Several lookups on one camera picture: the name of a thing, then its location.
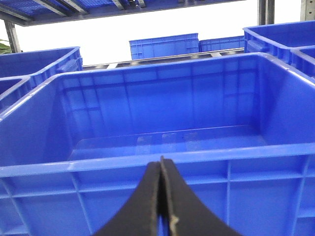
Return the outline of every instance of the plastic crate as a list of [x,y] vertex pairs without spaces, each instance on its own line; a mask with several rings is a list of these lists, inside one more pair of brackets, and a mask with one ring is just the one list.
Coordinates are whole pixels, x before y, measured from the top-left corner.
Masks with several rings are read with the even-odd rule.
[[0,113],[31,90],[30,77],[0,78]]
[[266,52],[292,63],[291,49],[315,45],[315,21],[244,28],[245,52]]
[[129,43],[133,60],[199,52],[197,33],[132,40]]
[[315,78],[315,46],[292,49],[292,64],[295,68]]
[[32,88],[55,74],[78,70],[82,70],[79,47],[0,55],[0,78],[28,75]]
[[235,36],[228,38],[214,38],[199,41],[199,51],[208,52],[222,49],[243,48],[244,36]]
[[90,235],[163,154],[243,235],[313,236],[310,81],[268,54],[53,76],[0,116],[1,233]]
[[0,113],[49,77],[78,70],[82,70],[79,47],[0,55],[1,91],[6,90],[0,92]]

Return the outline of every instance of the blue mesh shelf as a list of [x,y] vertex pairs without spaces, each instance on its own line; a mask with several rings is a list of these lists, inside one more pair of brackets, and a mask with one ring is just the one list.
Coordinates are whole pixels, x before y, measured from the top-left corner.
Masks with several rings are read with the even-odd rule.
[[178,0],[144,0],[145,7],[143,4],[139,4],[137,0],[135,2],[121,0],[121,5],[118,4],[118,6],[113,0],[75,0],[73,2],[76,6],[74,7],[69,7],[67,4],[62,5],[56,0],[46,1],[48,5],[51,3],[47,8],[33,0],[0,0],[0,13],[1,11],[4,11],[4,14],[0,14],[0,17],[4,20],[10,20],[18,25],[31,26],[160,11],[235,0],[191,0],[183,3],[179,3]]

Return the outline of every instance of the white wall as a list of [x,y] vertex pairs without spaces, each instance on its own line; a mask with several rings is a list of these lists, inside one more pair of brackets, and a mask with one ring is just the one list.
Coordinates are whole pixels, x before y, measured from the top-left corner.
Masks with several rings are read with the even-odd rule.
[[[276,23],[300,20],[300,0],[276,0]],[[242,35],[257,24],[257,0],[245,0],[42,26],[16,26],[23,51],[80,46],[83,63],[130,60],[129,40],[199,33],[199,39]],[[0,22],[0,38],[6,38]]]

